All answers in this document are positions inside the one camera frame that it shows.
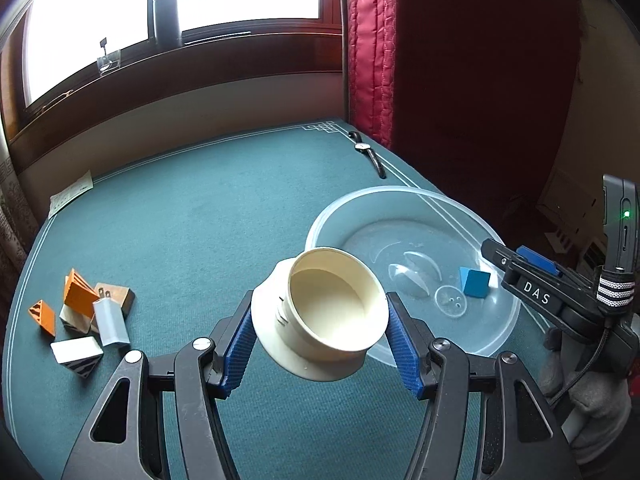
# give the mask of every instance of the blue cube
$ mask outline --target blue cube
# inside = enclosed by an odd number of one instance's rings
[[[489,294],[489,278],[491,274],[484,270],[460,267],[460,283],[462,292],[473,298],[486,298]]]

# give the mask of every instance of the beige container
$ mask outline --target beige container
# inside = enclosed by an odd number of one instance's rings
[[[276,264],[252,297],[255,333],[285,370],[312,381],[336,381],[364,363],[385,333],[388,304],[360,260],[315,248]]]

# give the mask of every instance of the wall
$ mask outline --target wall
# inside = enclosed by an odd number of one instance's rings
[[[640,183],[640,45],[609,0],[581,0],[579,70],[540,209],[578,245],[602,234],[602,175]]]
[[[18,178],[39,220],[49,197],[91,170],[93,176],[146,156],[251,128],[342,116],[342,75],[257,78],[178,94],[85,131],[47,153]]]

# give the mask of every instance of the paper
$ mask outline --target paper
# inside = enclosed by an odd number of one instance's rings
[[[71,186],[51,197],[51,204],[49,206],[49,218],[60,211],[65,205],[82,195],[82,193],[84,193],[85,191],[89,191],[93,187],[94,181],[91,179],[91,171],[87,171]]]

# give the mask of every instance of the black and white strap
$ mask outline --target black and white strap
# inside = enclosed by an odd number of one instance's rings
[[[634,300],[635,288],[635,282],[612,282],[600,276],[596,297],[611,308],[623,308]]]

